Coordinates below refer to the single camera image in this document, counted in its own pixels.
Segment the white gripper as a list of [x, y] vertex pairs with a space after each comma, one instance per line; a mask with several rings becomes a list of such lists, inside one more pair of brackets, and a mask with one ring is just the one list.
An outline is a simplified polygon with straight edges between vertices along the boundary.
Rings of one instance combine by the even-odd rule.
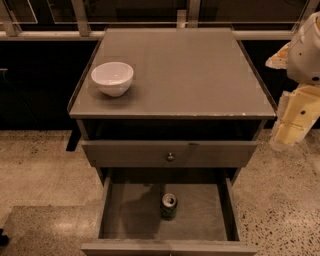
[[284, 91], [272, 129], [272, 141], [293, 146], [301, 142], [320, 118], [320, 12], [300, 26], [289, 43], [267, 59], [265, 66], [287, 69], [287, 76], [299, 84], [293, 92]]

